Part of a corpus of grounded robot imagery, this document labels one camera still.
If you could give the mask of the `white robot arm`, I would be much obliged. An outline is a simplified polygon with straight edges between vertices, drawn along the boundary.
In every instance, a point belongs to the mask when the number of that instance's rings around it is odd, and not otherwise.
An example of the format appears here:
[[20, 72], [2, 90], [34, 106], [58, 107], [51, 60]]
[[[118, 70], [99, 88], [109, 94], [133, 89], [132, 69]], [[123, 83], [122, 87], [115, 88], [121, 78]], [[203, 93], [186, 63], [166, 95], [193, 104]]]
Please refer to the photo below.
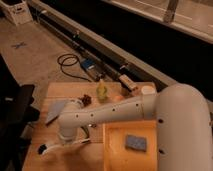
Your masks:
[[208, 103], [188, 84], [95, 108], [64, 110], [59, 115], [59, 137], [71, 143], [81, 126], [148, 119], [156, 121], [158, 171], [213, 171]]

